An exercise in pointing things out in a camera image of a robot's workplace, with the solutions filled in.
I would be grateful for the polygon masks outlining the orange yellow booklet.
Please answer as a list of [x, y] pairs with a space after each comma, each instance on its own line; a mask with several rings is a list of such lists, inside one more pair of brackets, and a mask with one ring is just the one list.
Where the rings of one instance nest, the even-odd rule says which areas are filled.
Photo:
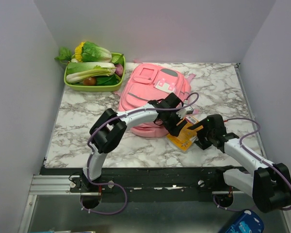
[[168, 134], [167, 139], [179, 150], [186, 152], [193, 142], [197, 139], [197, 132], [203, 127], [199, 126], [194, 130], [189, 130], [190, 126], [198, 123], [199, 121], [194, 116], [186, 116], [186, 125], [181, 129], [178, 136], [172, 136]]

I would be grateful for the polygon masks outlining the pink student backpack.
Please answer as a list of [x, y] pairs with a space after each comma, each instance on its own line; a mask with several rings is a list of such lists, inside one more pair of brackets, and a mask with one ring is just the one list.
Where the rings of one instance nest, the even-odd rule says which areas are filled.
[[155, 64], [140, 64], [132, 74], [121, 94], [118, 110], [132, 110], [150, 100], [164, 99], [171, 92], [185, 100], [191, 92], [192, 77], [185, 78], [178, 71]]

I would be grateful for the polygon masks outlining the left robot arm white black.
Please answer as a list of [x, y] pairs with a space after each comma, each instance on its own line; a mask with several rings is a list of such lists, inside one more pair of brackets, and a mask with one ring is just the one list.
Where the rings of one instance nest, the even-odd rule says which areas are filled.
[[97, 178], [101, 176], [107, 154], [119, 145], [126, 131], [144, 123], [159, 122], [169, 134], [178, 136], [185, 125], [181, 121], [189, 110], [191, 105], [188, 100], [182, 101], [174, 93], [124, 112], [115, 112], [111, 108], [105, 110], [90, 129], [87, 145], [91, 152], [83, 168], [85, 176], [81, 180], [81, 186], [88, 192], [97, 188]]

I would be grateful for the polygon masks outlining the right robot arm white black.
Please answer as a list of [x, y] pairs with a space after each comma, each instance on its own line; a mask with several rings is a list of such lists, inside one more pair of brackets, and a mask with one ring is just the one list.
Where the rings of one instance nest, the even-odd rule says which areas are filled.
[[291, 210], [291, 176], [283, 163], [273, 163], [248, 148], [243, 138], [228, 133], [225, 120], [219, 114], [210, 115], [188, 128], [196, 131], [196, 144], [203, 150], [214, 146], [235, 159], [247, 171], [226, 168], [213, 178], [214, 186], [225, 190], [232, 186], [253, 199], [263, 213]]

